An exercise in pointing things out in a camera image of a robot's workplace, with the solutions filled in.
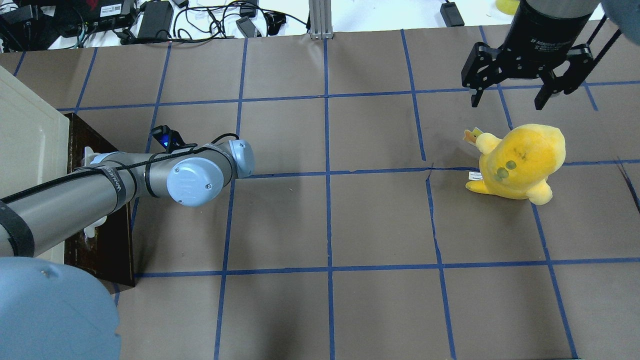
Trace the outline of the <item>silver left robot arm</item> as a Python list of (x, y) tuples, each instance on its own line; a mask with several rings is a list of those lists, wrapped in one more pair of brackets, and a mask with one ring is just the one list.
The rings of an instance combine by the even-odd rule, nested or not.
[(255, 168), (244, 139), (165, 153), (100, 153), (73, 173), (3, 198), (1, 358), (118, 360), (120, 317), (110, 292), (89, 272), (41, 254), (136, 198), (200, 207)]

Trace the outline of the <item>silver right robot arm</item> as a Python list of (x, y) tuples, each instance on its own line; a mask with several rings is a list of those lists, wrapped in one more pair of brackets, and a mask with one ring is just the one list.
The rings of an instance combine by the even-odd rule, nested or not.
[[(611, 20), (618, 28), (593, 55), (589, 42), (576, 44), (576, 39), (598, 5), (604, 12), (599, 26)], [(571, 94), (622, 35), (639, 43), (639, 16), (637, 0), (521, 0), (503, 44), (475, 43), (462, 67), (461, 84), (470, 91), (471, 106), (506, 79), (542, 80), (537, 110), (559, 93)]]

